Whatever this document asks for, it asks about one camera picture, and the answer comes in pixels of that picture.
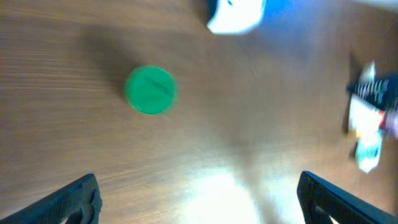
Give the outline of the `green lid glass jar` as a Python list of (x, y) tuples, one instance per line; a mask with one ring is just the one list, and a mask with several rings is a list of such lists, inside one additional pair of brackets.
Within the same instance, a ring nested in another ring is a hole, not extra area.
[(153, 65), (132, 70), (126, 78), (123, 92), (131, 108), (151, 116), (166, 113), (179, 95), (177, 81), (172, 74)]

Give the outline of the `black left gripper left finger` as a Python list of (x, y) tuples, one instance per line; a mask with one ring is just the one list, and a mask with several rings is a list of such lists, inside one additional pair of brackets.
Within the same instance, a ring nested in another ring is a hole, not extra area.
[(7, 223), (97, 224), (103, 201), (94, 174), (86, 174), (18, 212)]

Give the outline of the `purple red snack bag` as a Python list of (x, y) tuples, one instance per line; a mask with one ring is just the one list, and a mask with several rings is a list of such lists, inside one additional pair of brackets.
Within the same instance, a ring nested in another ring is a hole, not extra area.
[(385, 113), (379, 128), (383, 130), (385, 133), (397, 139), (398, 136), (397, 124), (398, 124), (397, 111), (389, 110)]

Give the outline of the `white gold cap tube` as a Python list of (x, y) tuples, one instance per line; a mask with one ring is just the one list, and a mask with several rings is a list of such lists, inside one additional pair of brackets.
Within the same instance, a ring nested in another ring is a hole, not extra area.
[(373, 104), (365, 100), (374, 87), (376, 65), (374, 61), (367, 63), (357, 84), (354, 86), (354, 93), (351, 95), (348, 115), (348, 133), (355, 135), (356, 138), (364, 138), (379, 131), (379, 127), (384, 120), (385, 111), (380, 110)]

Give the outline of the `teal white tissue pack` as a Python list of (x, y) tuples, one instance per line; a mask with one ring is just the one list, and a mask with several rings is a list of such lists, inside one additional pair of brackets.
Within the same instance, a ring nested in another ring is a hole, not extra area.
[(355, 150), (355, 161), (361, 171), (368, 174), (375, 169), (380, 160), (383, 134), (377, 131), (358, 139)]

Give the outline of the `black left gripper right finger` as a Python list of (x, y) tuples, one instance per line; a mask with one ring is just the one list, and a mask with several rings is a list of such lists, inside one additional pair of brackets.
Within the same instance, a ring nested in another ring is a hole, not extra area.
[(397, 217), (309, 171), (300, 175), (297, 197), (305, 223), (397, 223)]

